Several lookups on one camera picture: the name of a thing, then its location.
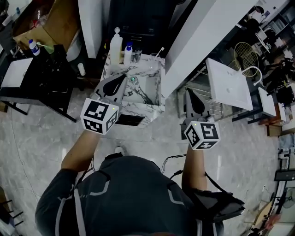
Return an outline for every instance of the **forearm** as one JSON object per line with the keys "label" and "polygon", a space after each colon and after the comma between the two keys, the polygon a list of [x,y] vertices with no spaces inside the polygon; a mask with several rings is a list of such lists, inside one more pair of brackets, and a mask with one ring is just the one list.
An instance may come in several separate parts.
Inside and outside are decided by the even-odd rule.
{"label": "forearm", "polygon": [[204,153],[202,150],[192,150],[190,145],[183,168],[182,187],[207,190]]}
{"label": "forearm", "polygon": [[61,169],[86,171],[93,158],[100,135],[85,130],[61,163]]}

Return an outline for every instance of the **white pillar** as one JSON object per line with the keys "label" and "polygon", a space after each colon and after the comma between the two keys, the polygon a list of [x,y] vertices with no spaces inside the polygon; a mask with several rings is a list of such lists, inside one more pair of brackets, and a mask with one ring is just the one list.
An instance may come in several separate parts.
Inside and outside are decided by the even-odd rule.
{"label": "white pillar", "polygon": [[199,0],[165,59],[162,94],[168,97],[222,41],[257,0]]}

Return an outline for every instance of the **white bottle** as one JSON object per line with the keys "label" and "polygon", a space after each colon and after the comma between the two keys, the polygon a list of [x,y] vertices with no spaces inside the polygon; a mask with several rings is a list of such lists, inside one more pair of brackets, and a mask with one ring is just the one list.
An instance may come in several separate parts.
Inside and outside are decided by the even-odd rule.
{"label": "white bottle", "polygon": [[116,34],[111,40],[110,43],[110,57],[111,57],[111,64],[112,65],[118,65],[120,63],[120,54],[122,50],[122,41],[123,38],[120,37],[119,32],[120,28],[115,28]]}
{"label": "white bottle", "polygon": [[40,48],[38,47],[36,41],[30,39],[29,40],[29,48],[31,49],[32,53],[35,56],[38,56],[40,54]]}
{"label": "white bottle", "polygon": [[128,42],[127,46],[124,51],[124,65],[129,65],[131,62],[131,56],[132,56],[132,42]]}

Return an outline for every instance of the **tiled floor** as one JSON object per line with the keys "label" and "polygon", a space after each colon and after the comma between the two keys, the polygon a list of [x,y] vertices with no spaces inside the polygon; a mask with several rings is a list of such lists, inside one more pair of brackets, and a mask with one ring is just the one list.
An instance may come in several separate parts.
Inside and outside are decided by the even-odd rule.
{"label": "tiled floor", "polygon": [[[69,114],[79,117],[85,98],[91,91],[74,90]],[[187,144],[180,140],[182,122],[177,117],[176,99],[172,95],[166,101],[162,117],[144,129],[116,125],[101,138],[95,153],[94,165],[98,168],[103,158],[111,154],[117,145],[125,146],[129,154],[154,161],[162,166],[166,157],[186,153]],[[23,210],[24,223],[18,230],[25,236],[40,235],[34,223],[34,211],[38,199],[52,178],[59,171],[60,163],[83,128],[54,113],[47,107],[31,106],[28,116],[9,109],[0,112],[0,185],[7,197],[14,202],[14,209]],[[205,151],[206,171],[227,191],[246,202],[243,216],[225,221],[225,235],[240,235],[249,224],[245,219],[260,199],[265,185],[274,190],[272,181],[277,168],[278,141],[267,137],[266,130],[246,120],[219,122],[221,142]],[[183,168],[184,158],[169,160],[167,176]],[[175,178],[180,183],[181,176]]]}

